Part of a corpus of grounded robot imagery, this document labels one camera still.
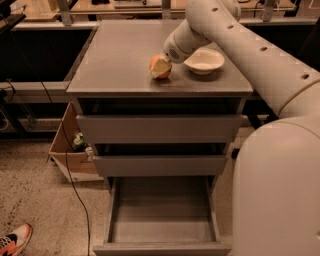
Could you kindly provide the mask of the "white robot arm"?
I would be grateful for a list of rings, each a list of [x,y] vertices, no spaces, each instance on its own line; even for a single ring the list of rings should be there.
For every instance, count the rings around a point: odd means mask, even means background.
[[[277,120],[242,144],[233,176],[234,256],[320,256],[320,73],[241,25],[234,0],[188,0],[154,77],[216,43]]]

